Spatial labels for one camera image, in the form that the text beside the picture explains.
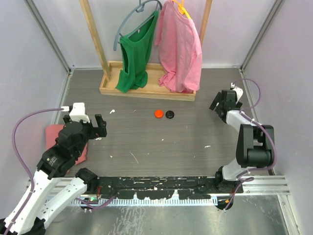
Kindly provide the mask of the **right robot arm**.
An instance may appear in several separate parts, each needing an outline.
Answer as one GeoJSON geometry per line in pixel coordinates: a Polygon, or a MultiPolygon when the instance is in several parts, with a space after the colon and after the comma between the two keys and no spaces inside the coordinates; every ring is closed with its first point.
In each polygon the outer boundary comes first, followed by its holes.
{"type": "Polygon", "coordinates": [[[209,109],[238,132],[235,158],[215,173],[214,186],[218,192],[227,192],[240,177],[250,171],[268,170],[274,163],[274,128],[262,125],[241,110],[239,101],[243,90],[235,87],[217,93],[209,109]]]}

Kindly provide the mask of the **orange earbud case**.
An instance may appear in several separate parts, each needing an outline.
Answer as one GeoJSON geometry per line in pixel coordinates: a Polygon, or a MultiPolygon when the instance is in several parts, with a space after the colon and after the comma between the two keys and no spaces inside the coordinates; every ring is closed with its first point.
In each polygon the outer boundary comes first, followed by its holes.
{"type": "Polygon", "coordinates": [[[156,118],[162,118],[164,116],[164,112],[162,110],[156,110],[154,115],[156,118]]]}

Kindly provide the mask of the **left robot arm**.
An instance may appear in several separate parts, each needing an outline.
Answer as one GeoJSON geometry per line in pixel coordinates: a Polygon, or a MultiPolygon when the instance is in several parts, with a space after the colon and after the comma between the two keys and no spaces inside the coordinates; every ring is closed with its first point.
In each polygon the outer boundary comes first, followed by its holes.
{"type": "Polygon", "coordinates": [[[57,215],[76,197],[92,194],[98,188],[97,175],[87,168],[80,169],[70,183],[50,201],[51,191],[75,165],[89,140],[107,135],[106,122],[96,114],[97,126],[83,120],[64,117],[65,125],[58,133],[56,143],[46,150],[37,170],[31,176],[31,185],[18,205],[0,221],[2,235],[43,235],[57,215]]]}

